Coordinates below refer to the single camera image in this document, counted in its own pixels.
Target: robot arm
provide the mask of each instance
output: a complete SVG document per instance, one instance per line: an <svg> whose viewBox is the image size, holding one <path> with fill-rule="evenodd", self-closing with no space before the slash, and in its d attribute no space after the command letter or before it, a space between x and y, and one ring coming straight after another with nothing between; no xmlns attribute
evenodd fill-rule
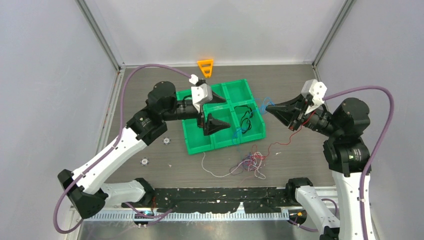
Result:
<svg viewBox="0 0 424 240"><path fill-rule="evenodd" d="M67 194L83 219L94 216L105 206L123 202L149 204L154 197L154 189L143 178L126 183L104 182L125 161L165 133L166 121L197 119L197 125L203 128L205 136L230 127L229 123L215 119L211 114L205 118L203 111L204 104L224 103L226 100L214 93L205 80L192 75L190 82L195 84L191 88L192 100L177 100L175 86L169 81L157 83L148 93L146 107L134 114L114 141L81 167L74 171L64 169L58 174L64 189L80 175L83 176ZM106 153L106 157L87 172Z"/></svg>
<svg viewBox="0 0 424 240"><path fill-rule="evenodd" d="M340 221L326 209L310 181L299 184L296 178L294 182L291 179L286 189L292 199L305 208L322 234L320 239L336 239L334 236L337 236L340 240L362 240L360 201L369 202L369 173L365 177L364 199L359 198L359 186L370 152L361 135L370 125L370 109L357 98L347 98L331 114L323 105L326 90L322 82L309 80L299 96L269 105L266 110L292 131L305 126L328 137L323 144L323 153L336 184ZM365 204L365 214L366 225L372 229L369 204ZM375 239L372 232L368 233L368 239Z"/></svg>

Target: orange triangular object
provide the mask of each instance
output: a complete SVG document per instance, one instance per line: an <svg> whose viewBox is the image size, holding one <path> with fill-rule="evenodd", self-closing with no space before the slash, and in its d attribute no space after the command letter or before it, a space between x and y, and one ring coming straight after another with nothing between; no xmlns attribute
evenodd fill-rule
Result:
<svg viewBox="0 0 424 240"><path fill-rule="evenodd" d="M212 76L212 68L214 67L213 59L197 61L197 65L205 78L210 78Z"/></svg>

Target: green tray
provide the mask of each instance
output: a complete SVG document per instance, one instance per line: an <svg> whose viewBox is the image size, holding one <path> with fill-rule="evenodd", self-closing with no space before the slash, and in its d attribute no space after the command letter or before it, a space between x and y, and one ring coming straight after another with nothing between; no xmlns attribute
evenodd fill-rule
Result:
<svg viewBox="0 0 424 240"><path fill-rule="evenodd" d="M205 116L211 113L214 118L229 123L231 127L210 136L203 136L203 129L197 127L196 119L183 120L182 129L184 130L185 145L187 146L188 154L198 154L236 144L243 144L264 139L267 136L264 120L258 111L258 106L246 79L215 84L210 87L212 91L224 97L227 102L205 104L203 108ZM176 97L178 100L182 100L190 94L191 90L188 89L177 92ZM243 105L247 105L253 110L253 115L250 119L251 129L244 134L240 130L240 120L248 108Z"/></svg>

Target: white wall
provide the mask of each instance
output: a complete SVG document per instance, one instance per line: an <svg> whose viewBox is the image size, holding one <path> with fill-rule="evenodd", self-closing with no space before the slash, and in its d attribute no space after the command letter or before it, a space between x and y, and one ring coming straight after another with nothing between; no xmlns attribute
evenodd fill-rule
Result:
<svg viewBox="0 0 424 240"><path fill-rule="evenodd" d="M370 202L381 239L423 239L423 1L356 1L318 65L327 94L381 85L394 97L391 127L372 165ZM353 94L370 107L372 149L387 119L386 95ZM329 101L332 109L344 98Z"/></svg>
<svg viewBox="0 0 424 240"><path fill-rule="evenodd" d="M57 174L94 155L115 70L73 0L0 0L0 63L0 239L63 238Z"/></svg>
<svg viewBox="0 0 424 240"><path fill-rule="evenodd" d="M128 66L312 63L345 0L92 1Z"/></svg>

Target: metal table surface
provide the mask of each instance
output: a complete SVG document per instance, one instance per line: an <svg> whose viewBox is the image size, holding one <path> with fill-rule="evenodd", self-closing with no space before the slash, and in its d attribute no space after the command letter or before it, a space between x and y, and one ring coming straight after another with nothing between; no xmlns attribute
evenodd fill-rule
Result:
<svg viewBox="0 0 424 240"><path fill-rule="evenodd" d="M313 228L307 220L304 226ZM132 222L84 222L79 240L318 240L287 221L161 222L151 227L134 227Z"/></svg>

